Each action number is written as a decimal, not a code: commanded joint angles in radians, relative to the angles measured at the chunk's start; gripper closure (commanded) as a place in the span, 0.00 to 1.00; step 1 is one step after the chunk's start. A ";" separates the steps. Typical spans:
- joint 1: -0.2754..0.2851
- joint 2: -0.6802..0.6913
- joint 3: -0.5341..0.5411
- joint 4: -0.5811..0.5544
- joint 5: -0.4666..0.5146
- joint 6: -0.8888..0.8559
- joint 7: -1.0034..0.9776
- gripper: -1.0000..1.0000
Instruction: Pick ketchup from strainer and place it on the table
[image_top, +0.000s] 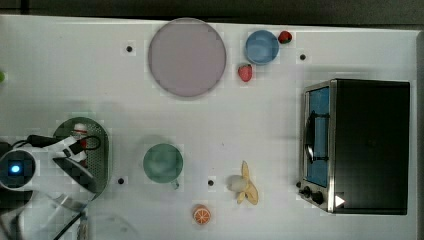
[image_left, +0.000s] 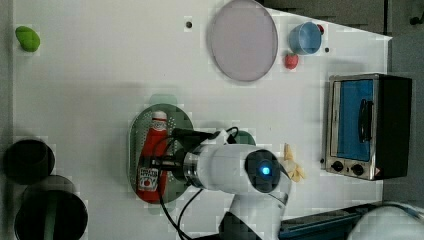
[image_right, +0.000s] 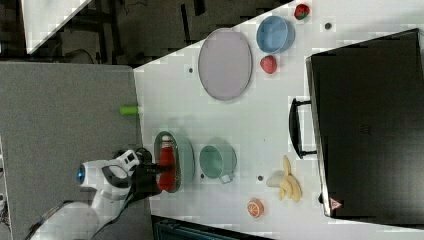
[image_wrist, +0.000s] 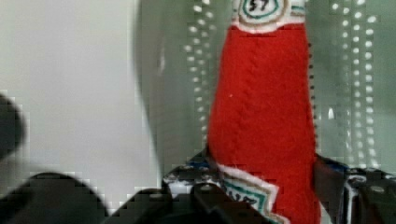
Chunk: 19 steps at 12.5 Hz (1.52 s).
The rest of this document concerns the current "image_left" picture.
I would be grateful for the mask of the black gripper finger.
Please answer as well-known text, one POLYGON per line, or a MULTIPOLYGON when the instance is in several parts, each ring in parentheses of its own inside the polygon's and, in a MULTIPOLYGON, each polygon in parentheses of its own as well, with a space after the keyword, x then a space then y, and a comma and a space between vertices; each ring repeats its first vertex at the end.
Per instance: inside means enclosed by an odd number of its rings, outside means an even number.
POLYGON ((163 171, 173 171, 174 170, 174 165, 160 165, 160 164, 151 164, 150 165, 151 168, 155 168, 155 169, 161 169, 163 171))
POLYGON ((151 164, 175 164, 173 156, 159 156, 151 159, 151 164))

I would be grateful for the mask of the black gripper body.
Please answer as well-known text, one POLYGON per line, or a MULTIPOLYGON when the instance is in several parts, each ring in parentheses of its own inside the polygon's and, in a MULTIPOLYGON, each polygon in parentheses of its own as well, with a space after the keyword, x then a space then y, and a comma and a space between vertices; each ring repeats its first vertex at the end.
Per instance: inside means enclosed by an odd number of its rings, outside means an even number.
POLYGON ((185 161, 187 153, 183 149, 179 149, 174 154, 173 176, 181 182, 189 182, 191 165, 185 161))

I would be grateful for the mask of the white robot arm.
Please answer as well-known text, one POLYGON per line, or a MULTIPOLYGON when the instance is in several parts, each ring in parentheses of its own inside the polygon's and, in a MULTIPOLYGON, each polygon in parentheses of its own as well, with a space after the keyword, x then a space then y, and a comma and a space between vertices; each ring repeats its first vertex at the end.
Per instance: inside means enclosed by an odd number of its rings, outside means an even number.
MULTIPOLYGON (((219 226, 222 240, 279 240, 292 181, 276 156, 246 144, 201 144, 152 165, 193 187, 233 196, 219 226)), ((366 213, 346 240, 423 240, 423 213, 388 203, 366 213)))

